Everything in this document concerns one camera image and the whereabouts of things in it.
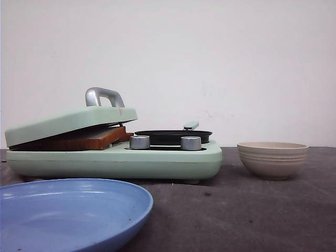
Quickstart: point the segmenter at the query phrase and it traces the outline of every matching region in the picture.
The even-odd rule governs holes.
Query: gray tablecloth
[[[1,163],[1,183],[40,180]],[[250,175],[236,148],[199,185],[131,180],[154,198],[148,222],[120,251],[336,251],[336,148],[310,148],[293,178]]]

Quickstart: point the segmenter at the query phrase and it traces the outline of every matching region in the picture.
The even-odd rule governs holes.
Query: knob
[[[148,135],[133,135],[130,137],[130,148],[133,150],[145,150],[151,147]]]
[[[197,136],[181,137],[181,150],[183,151],[198,151],[202,149],[201,138]]]

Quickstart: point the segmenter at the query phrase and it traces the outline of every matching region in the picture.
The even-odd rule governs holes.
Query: sandwich maker
[[[110,106],[101,106],[106,97]],[[125,108],[118,92],[90,88],[87,106],[5,131],[9,150],[7,161],[22,175],[36,177],[91,177],[117,179],[175,179],[198,183],[216,175],[222,163],[219,145],[208,131],[194,130],[190,122],[184,130],[139,131],[123,141],[105,143],[100,149],[55,150],[55,139],[73,139],[79,131],[102,127],[115,129],[138,119],[134,108]],[[51,145],[44,150],[41,146]]]

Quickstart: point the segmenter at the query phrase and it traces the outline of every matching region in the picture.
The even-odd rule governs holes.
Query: ceramic bowl
[[[296,143],[246,142],[237,144],[247,170],[272,180],[294,175],[305,163],[308,146]]]

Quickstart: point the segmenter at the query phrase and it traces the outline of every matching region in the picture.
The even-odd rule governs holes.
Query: blue plate
[[[73,178],[3,186],[1,251],[114,251],[143,226],[153,206],[140,186]]]

